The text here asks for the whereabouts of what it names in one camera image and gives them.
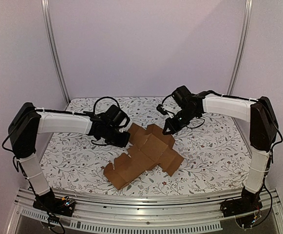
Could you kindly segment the brown cardboard box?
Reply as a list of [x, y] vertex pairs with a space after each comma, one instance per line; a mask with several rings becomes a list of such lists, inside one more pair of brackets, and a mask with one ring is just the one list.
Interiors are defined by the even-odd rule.
[[133, 123], [128, 132], [131, 134], [131, 147], [127, 153], [108, 163], [103, 172], [117, 190], [128, 186], [139, 175], [157, 165], [169, 176], [178, 170], [184, 158], [173, 149], [175, 139], [172, 135], [163, 135], [163, 129], [156, 124], [144, 129]]

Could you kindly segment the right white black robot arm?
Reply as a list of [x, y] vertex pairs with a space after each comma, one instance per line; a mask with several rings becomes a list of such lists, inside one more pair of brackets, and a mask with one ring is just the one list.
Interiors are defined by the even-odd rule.
[[175, 113], [164, 106], [164, 102], [156, 109], [167, 115], [163, 128], [164, 135], [173, 135], [185, 127], [195, 118], [204, 114], [218, 114], [233, 119], [237, 127], [245, 122], [248, 130], [239, 129], [243, 139], [248, 142], [247, 148], [251, 154], [251, 163], [247, 180], [237, 208], [247, 213], [256, 205], [256, 200], [265, 185], [270, 166], [274, 161], [274, 147], [282, 143], [283, 136], [268, 97], [245, 98], [219, 94], [213, 90], [192, 93], [186, 86], [176, 88], [170, 95], [180, 110]]

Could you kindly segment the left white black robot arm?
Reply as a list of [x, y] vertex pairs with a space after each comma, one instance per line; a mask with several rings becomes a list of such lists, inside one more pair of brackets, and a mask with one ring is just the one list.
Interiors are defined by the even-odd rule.
[[48, 212], [58, 207], [57, 199], [49, 185], [37, 156], [36, 141], [39, 136], [71, 133], [103, 139], [105, 145], [124, 148], [130, 134], [122, 131], [130, 122], [128, 115], [118, 106], [107, 111], [69, 112], [38, 108], [31, 102], [22, 105], [8, 127], [7, 140], [19, 169], [31, 186], [36, 200]]

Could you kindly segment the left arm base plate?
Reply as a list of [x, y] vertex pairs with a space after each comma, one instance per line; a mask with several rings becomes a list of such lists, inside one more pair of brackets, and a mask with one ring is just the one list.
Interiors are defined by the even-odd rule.
[[69, 196], [57, 198], [53, 191], [50, 191], [44, 195], [36, 195], [33, 207], [49, 213], [72, 217], [75, 202], [76, 200]]

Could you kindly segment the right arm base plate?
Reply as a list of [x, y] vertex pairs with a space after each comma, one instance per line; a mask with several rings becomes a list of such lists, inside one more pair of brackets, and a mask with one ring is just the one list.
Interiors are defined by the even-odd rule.
[[263, 207], [260, 199], [251, 203], [247, 198], [228, 198], [220, 204], [220, 210], [224, 217], [241, 215]]

